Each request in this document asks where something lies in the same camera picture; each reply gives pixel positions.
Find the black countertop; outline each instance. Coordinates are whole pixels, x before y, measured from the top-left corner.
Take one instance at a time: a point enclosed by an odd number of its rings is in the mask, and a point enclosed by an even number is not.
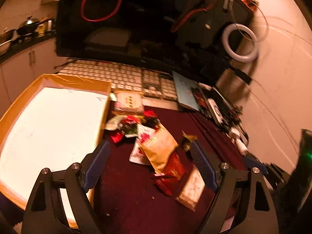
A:
[[[18,43],[16,40],[12,40],[8,51],[0,55],[0,64],[4,62],[5,60],[9,59],[10,57],[12,57],[13,55],[17,54],[18,52],[23,51],[26,48],[29,48],[35,44],[38,44],[40,42],[43,42],[45,40],[49,40],[55,37],[56,37],[56,33],[51,32],[51,33],[46,33],[42,37],[33,38],[31,40],[28,40],[22,43]]]

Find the screw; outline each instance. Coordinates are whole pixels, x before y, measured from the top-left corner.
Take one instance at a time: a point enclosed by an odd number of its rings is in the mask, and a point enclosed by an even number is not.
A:
[[[259,173],[259,172],[260,172],[259,168],[257,168],[257,167],[252,168],[252,171],[253,171],[254,173]]]
[[[73,164],[71,165],[71,168],[74,169],[74,170],[76,170],[76,169],[79,168],[79,166],[80,166],[79,163],[73,163]]]
[[[47,174],[49,172],[49,168],[43,168],[42,170],[41,170],[41,173],[42,174]]]
[[[221,168],[222,169],[228,169],[228,168],[230,168],[230,165],[228,163],[221,163]]]

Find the dark red tablecloth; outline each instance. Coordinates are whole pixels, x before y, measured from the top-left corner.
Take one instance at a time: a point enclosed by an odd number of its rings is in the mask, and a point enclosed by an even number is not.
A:
[[[176,152],[188,170],[187,174],[174,194],[168,197],[154,184],[152,167],[129,161],[135,139],[124,138],[115,145],[105,133],[104,139],[110,142],[111,153],[96,185],[94,210],[104,233],[193,234],[204,219],[213,191],[204,189],[195,212],[175,200],[193,165],[181,147],[182,130],[197,135],[207,151],[216,152],[222,161],[234,168],[245,170],[245,166],[230,139],[200,113],[145,109],[158,114],[161,123],[179,144]]]

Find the beige wall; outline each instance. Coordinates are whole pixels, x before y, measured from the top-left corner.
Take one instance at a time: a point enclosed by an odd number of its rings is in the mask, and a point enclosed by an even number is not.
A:
[[[293,0],[259,0],[269,22],[258,60],[233,62],[254,81],[246,85],[226,71],[218,82],[223,93],[244,107],[249,150],[264,162],[287,171],[296,165],[301,129],[312,129],[312,32]],[[257,11],[251,29],[261,38],[265,21]],[[250,50],[244,40],[240,54]]]
[[[6,0],[0,8],[0,33],[6,27],[17,29],[29,16],[56,18],[57,2],[41,5],[41,0]]]

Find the keyboard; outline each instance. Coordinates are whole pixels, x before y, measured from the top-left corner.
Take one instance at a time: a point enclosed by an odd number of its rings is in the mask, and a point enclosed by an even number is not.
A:
[[[143,92],[145,97],[177,101],[174,81],[160,71],[142,71],[140,68],[116,62],[76,60],[64,66],[58,74],[110,82],[113,91],[138,91]]]

